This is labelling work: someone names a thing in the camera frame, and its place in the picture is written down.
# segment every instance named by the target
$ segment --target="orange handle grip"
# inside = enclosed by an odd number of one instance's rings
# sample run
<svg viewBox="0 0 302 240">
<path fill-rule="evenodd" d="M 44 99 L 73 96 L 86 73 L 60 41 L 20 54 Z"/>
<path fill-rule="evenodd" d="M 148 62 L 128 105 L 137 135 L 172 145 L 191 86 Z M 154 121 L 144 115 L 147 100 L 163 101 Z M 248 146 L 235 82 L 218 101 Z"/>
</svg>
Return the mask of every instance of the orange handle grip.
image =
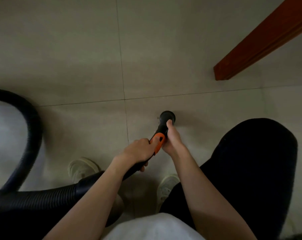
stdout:
<svg viewBox="0 0 302 240">
<path fill-rule="evenodd" d="M 159 133 L 156 133 L 156 134 L 151 138 L 150 144 L 152 143 L 153 138 L 156 137 L 156 136 L 157 136 L 157 137 L 160 137 L 160 141 L 159 141 L 159 143 L 156 145 L 156 148 L 154 149 L 154 154 L 153 154 L 153 155 L 157 154 L 157 153 L 160 151 L 162 145 L 165 143 L 165 140 L 166 140 L 165 135 L 164 135 L 163 133 L 160 133 L 160 132 L 159 132 Z"/>
</svg>

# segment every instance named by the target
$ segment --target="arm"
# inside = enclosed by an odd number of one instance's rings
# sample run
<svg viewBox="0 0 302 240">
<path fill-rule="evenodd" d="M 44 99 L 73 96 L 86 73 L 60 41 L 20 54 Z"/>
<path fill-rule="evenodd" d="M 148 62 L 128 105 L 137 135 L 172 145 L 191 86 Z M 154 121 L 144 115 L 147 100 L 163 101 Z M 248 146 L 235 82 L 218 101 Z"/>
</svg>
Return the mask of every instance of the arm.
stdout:
<svg viewBox="0 0 302 240">
<path fill-rule="evenodd" d="M 125 148 L 44 239 L 99 239 L 124 174 L 135 163 L 150 158 L 158 142 L 159 138 L 155 138 L 152 144 L 149 144 L 148 139 L 141 139 Z"/>
<path fill-rule="evenodd" d="M 163 149 L 173 160 L 197 231 L 207 240 L 256 239 L 239 213 L 201 171 L 172 121 L 167 126 L 169 140 Z"/>
</svg>

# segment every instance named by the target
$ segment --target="round nozzle tip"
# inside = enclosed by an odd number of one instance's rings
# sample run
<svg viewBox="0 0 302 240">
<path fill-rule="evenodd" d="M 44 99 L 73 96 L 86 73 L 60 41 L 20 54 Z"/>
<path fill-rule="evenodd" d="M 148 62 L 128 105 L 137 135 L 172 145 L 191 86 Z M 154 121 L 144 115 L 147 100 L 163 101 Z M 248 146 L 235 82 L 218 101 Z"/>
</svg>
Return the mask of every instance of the round nozzle tip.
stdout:
<svg viewBox="0 0 302 240">
<path fill-rule="evenodd" d="M 160 124 L 166 125 L 168 120 L 172 120 L 172 124 L 175 123 L 175 115 L 171 111 L 167 110 L 160 115 Z"/>
</svg>

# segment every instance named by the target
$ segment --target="red-brown wooden trim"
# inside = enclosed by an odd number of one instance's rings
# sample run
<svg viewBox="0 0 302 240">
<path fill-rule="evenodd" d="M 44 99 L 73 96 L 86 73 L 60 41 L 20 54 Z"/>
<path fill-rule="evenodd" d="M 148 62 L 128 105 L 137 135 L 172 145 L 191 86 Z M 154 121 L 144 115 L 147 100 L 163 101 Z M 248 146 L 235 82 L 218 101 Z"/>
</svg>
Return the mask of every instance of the red-brown wooden trim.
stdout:
<svg viewBox="0 0 302 240">
<path fill-rule="evenodd" d="M 215 80 L 227 80 L 302 33 L 302 0 L 285 0 L 214 66 Z"/>
</svg>

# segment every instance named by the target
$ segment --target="hand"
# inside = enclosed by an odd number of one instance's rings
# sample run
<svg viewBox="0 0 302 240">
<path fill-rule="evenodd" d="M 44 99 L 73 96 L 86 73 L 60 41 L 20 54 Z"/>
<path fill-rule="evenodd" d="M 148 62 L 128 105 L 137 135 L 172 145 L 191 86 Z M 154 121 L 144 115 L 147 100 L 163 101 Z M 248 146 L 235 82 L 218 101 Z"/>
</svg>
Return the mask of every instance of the hand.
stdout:
<svg viewBox="0 0 302 240">
<path fill-rule="evenodd" d="M 146 138 L 135 140 L 130 145 L 128 145 L 121 154 L 116 156 L 113 161 L 116 162 L 124 169 L 129 170 L 134 164 L 145 161 L 149 159 L 153 153 L 154 149 L 159 143 L 160 138 L 154 137 L 152 144 L 149 144 L 149 140 Z"/>
<path fill-rule="evenodd" d="M 172 125 L 172 120 L 167 121 L 168 127 L 168 138 L 165 144 L 162 146 L 162 149 L 170 155 L 170 157 L 177 157 L 177 149 L 183 145 L 183 142 L 180 137 L 180 133 Z"/>
</svg>

